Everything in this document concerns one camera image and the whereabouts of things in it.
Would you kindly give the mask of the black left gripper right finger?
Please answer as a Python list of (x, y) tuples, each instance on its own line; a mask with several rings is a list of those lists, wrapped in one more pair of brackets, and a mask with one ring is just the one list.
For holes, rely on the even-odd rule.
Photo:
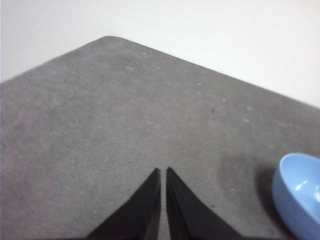
[(235, 229), (193, 193), (178, 174), (166, 170), (166, 207), (172, 240), (240, 240)]

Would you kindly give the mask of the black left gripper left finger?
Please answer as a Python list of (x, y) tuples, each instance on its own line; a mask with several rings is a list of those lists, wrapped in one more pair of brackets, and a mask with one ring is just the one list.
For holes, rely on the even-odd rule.
[(133, 195), (87, 236), (88, 240), (156, 240), (161, 214), (161, 171), (155, 168)]

